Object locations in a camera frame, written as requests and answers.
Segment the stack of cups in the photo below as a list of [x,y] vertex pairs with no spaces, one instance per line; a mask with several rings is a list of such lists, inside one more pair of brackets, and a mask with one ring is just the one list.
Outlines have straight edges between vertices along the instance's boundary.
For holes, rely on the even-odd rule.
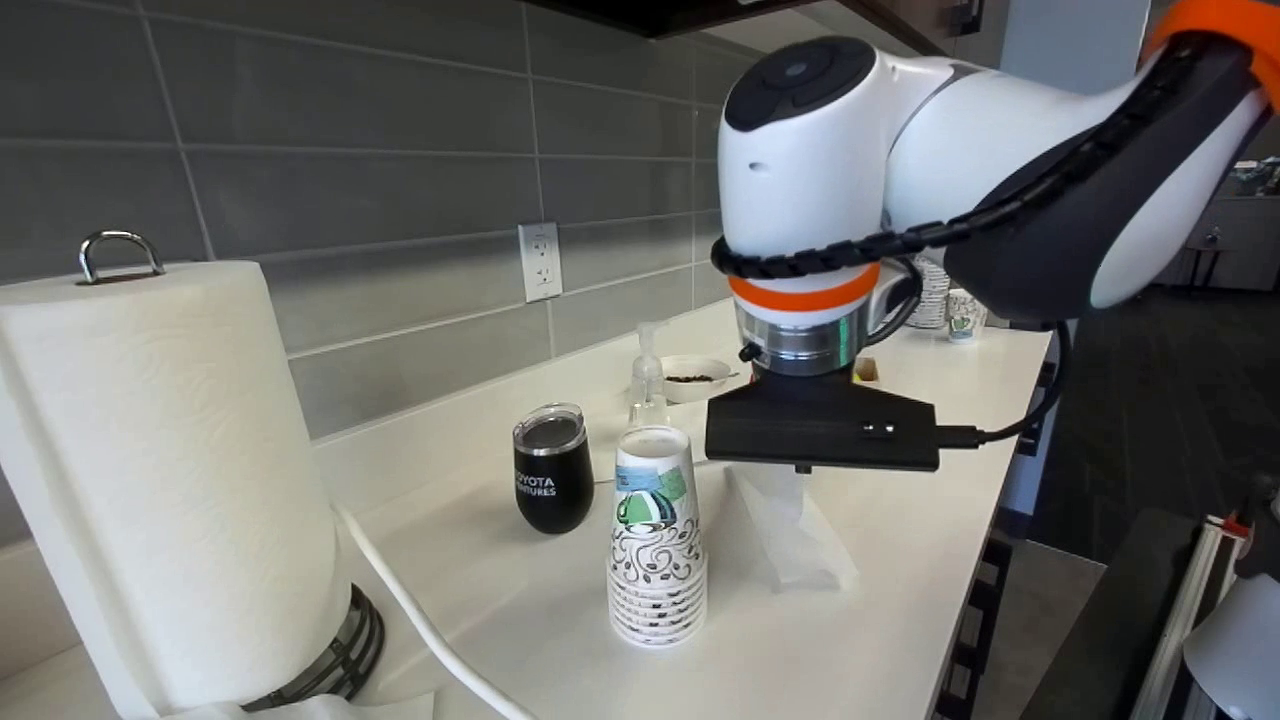
[[645,428],[615,450],[607,622],[636,650],[675,650],[709,616],[691,453],[675,428]]

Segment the dark glass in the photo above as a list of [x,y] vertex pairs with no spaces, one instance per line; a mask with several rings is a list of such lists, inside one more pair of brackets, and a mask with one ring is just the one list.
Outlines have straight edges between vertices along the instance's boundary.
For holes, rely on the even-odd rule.
[[571,404],[535,409],[516,426],[511,450],[520,518],[550,538],[571,532],[595,494],[585,413]]

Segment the white countertop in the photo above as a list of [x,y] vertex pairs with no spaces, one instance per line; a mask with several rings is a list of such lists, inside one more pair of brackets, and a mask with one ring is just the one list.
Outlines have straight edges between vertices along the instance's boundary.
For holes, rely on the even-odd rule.
[[[739,340],[733,310],[718,303],[662,324],[658,343],[733,361]],[[870,355],[884,392],[932,399],[939,426],[1000,428],[1029,409],[1044,347],[1047,331],[989,329],[959,343],[900,331]],[[944,453],[939,473],[818,468],[812,505],[856,566],[850,592],[782,592],[733,553],[724,463],[699,463],[709,622],[686,650],[640,654],[607,628],[599,513],[634,355],[636,340],[626,336],[328,437],[317,445],[321,477],[447,643],[531,715],[927,715],[1014,441]],[[592,434],[595,505],[568,538],[531,532],[511,499],[511,421],[550,399],[576,399]],[[699,450],[703,404],[672,409],[672,426]],[[374,695],[439,689],[439,715],[489,715],[423,659],[375,579],[360,585],[393,624]],[[37,689],[76,674],[86,659],[11,676],[0,715],[48,713]]]

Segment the orange ring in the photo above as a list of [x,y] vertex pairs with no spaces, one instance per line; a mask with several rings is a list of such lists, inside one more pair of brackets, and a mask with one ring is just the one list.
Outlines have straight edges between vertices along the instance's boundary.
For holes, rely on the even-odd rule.
[[774,310],[774,312],[830,312],[830,310],[845,310],[856,303],[865,298],[872,298],[872,288],[881,283],[881,265],[870,265],[859,278],[854,278],[850,283],[837,288],[820,288],[820,292],[774,292],[760,283],[748,283],[739,278],[729,278],[733,298]]
[[1178,34],[1216,34],[1254,49],[1254,77],[1280,113],[1280,8],[1268,0],[1179,0],[1157,24],[1147,56]]

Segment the electrical outlet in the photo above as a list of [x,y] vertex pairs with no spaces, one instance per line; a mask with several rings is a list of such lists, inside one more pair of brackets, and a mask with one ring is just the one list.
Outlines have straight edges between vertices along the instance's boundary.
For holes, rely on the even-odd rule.
[[516,223],[525,299],[561,298],[561,231],[555,223]]

